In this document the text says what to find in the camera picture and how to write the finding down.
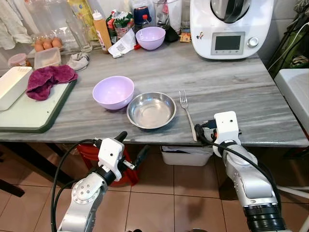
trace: appliance knob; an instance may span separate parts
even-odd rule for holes
[[[256,37],[251,37],[248,39],[247,45],[248,47],[256,47],[259,44],[259,39]]]

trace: purple towel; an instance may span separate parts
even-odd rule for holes
[[[34,100],[44,101],[53,85],[68,83],[77,77],[77,73],[68,65],[37,69],[30,75],[26,94]]]

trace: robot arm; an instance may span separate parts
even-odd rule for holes
[[[242,147],[238,139],[239,129],[235,112],[215,114],[214,118],[215,120],[206,124],[211,125],[208,129],[214,129],[214,143],[221,146],[214,145],[213,151],[222,157],[227,176],[234,182],[250,231],[291,232],[285,227],[276,195],[267,178],[243,158],[224,149],[229,148],[257,165],[256,157]],[[207,132],[205,128],[203,130],[206,138]]]
[[[123,141],[126,132],[119,135]],[[67,209],[58,232],[91,232],[96,218],[96,211],[102,202],[103,196],[114,180],[119,181],[122,172],[127,168],[135,170],[146,158],[149,146],[145,146],[138,154],[134,163],[123,157],[125,146],[117,138],[97,140],[100,148],[98,154],[99,168],[86,178],[75,184],[71,193],[71,203]]]

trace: appliance display screen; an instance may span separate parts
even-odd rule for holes
[[[239,50],[240,35],[216,36],[215,50]]]

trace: white trash bin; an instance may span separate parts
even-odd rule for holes
[[[169,165],[204,166],[213,150],[210,147],[162,146],[163,161]]]

